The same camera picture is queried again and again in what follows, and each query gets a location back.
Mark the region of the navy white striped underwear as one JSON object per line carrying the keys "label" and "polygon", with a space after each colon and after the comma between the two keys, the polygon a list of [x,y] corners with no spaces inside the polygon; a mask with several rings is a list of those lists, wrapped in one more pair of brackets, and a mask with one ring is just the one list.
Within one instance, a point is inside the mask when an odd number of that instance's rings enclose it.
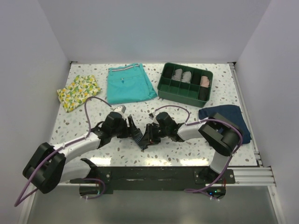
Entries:
{"label": "navy white striped underwear", "polygon": [[145,150],[145,149],[148,148],[148,137],[147,136],[142,135],[142,139],[141,139],[140,144],[138,145],[138,147],[141,150]]}

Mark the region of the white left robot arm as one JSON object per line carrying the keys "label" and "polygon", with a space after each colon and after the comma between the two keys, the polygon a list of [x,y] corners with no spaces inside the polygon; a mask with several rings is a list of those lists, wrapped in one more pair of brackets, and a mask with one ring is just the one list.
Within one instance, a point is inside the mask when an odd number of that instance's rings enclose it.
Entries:
{"label": "white left robot arm", "polygon": [[110,112],[104,121],[90,128],[86,135],[61,145],[41,144],[23,170],[23,176],[39,191],[51,192],[62,180],[66,163],[80,155],[99,149],[110,143],[113,137],[132,138],[141,150],[148,147],[141,144],[143,134],[134,124],[133,118],[123,117],[120,112]]}

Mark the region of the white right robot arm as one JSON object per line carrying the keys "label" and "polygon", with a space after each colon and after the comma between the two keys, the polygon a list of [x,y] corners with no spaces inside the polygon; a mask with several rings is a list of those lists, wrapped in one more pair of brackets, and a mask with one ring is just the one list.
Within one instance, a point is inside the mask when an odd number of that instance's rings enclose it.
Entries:
{"label": "white right robot arm", "polygon": [[177,123],[166,112],[159,113],[153,122],[146,125],[145,133],[138,144],[143,147],[157,145],[162,138],[174,142],[204,138],[215,150],[209,165],[208,178],[213,183],[224,179],[232,155],[243,143],[241,129],[222,115],[215,115],[193,123]]}

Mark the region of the teal folded shorts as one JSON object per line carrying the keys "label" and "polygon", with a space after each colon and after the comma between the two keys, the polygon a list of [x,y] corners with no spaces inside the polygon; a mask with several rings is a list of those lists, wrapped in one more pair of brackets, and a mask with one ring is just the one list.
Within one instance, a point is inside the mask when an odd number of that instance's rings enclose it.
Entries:
{"label": "teal folded shorts", "polygon": [[151,100],[156,97],[157,93],[141,63],[108,69],[108,103],[133,103]]}

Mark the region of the green divided organizer box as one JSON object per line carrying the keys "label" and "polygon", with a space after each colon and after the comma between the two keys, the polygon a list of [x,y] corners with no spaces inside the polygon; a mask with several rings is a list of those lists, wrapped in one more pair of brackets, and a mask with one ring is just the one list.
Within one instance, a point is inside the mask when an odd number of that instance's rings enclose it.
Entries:
{"label": "green divided organizer box", "polygon": [[[210,86],[205,88],[200,85],[172,80],[172,75],[176,69],[182,69],[183,73],[185,71],[192,73],[193,70],[202,70],[201,76],[208,77]],[[211,71],[174,63],[166,63],[157,86],[158,96],[162,99],[202,108],[210,99],[212,83],[213,73]]]}

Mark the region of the lemon print folded cloth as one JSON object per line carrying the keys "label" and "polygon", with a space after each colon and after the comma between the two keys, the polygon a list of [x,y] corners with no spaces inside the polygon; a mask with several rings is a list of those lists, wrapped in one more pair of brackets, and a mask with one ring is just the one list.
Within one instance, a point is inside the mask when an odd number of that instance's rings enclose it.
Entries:
{"label": "lemon print folded cloth", "polygon": [[57,90],[57,95],[65,112],[72,112],[89,97],[98,95],[100,91],[101,88],[94,75],[78,75],[68,86]]}

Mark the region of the grey rolled sock left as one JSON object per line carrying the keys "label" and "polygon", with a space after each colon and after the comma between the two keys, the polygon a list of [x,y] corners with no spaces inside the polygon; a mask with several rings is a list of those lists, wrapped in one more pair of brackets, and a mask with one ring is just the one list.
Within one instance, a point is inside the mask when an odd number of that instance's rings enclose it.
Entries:
{"label": "grey rolled sock left", "polygon": [[181,78],[182,78],[182,74],[183,74],[183,70],[182,69],[176,69],[176,70],[174,70],[174,73],[172,75],[172,80],[180,82]]}

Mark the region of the white grey rolled sock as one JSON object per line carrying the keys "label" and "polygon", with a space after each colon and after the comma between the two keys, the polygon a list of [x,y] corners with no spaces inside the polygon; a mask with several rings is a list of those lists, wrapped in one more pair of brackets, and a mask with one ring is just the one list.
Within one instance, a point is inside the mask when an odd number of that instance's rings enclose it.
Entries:
{"label": "white grey rolled sock", "polygon": [[190,84],[191,83],[191,78],[192,78],[192,73],[190,71],[185,71],[182,74],[181,82]]}

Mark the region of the black rolled garment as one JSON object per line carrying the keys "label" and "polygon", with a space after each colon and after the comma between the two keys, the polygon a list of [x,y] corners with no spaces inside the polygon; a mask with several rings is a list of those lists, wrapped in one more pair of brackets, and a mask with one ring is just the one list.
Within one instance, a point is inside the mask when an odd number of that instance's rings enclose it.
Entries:
{"label": "black rolled garment", "polygon": [[200,85],[202,70],[193,70],[191,84]]}

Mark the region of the pink rolled garment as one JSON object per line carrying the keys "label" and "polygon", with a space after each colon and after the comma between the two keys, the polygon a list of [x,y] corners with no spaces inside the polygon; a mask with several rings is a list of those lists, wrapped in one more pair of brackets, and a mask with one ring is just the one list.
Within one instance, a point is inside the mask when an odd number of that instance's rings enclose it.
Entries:
{"label": "pink rolled garment", "polygon": [[200,86],[208,88],[210,86],[210,81],[207,76],[202,76],[200,80]]}

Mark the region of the dark blue folded garment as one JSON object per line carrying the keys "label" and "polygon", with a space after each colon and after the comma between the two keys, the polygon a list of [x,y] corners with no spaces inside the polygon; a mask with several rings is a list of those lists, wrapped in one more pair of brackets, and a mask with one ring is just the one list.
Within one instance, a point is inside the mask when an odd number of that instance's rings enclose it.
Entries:
{"label": "dark blue folded garment", "polygon": [[215,107],[208,107],[199,110],[199,119],[211,117],[216,113],[225,117],[235,125],[237,125],[243,133],[243,144],[249,144],[252,140],[251,134],[243,119],[242,112],[239,106],[236,105],[220,105]]}

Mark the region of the aluminium frame rail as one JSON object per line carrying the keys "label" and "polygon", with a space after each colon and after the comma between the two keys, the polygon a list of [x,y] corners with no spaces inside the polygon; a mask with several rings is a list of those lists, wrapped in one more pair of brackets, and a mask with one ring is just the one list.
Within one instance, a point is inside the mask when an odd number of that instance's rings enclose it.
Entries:
{"label": "aluminium frame rail", "polygon": [[232,73],[232,78],[234,80],[234,84],[236,87],[236,91],[239,97],[241,109],[244,114],[244,120],[245,123],[250,131],[251,137],[252,137],[252,143],[254,145],[254,155],[255,155],[255,160],[257,163],[256,167],[243,167],[243,168],[238,168],[237,171],[241,172],[241,175],[245,178],[245,180],[238,182],[236,186],[244,186],[244,187],[266,187],[267,188],[267,196],[269,197],[269,202],[268,205],[273,208],[273,213],[275,215],[275,218],[279,224],[285,224],[286,219],[284,216],[284,213],[282,211],[282,206],[278,197],[278,192],[276,188],[276,180],[273,174],[273,170],[270,166],[265,167],[263,165],[263,161],[258,149],[258,146],[256,144],[256,139],[254,136],[254,132],[252,130],[252,125],[251,121],[249,119],[249,114],[247,111],[247,107],[244,101],[244,97],[242,94],[242,90],[239,84],[238,76],[236,73],[235,69],[235,63],[230,62],[228,63],[231,73]]}

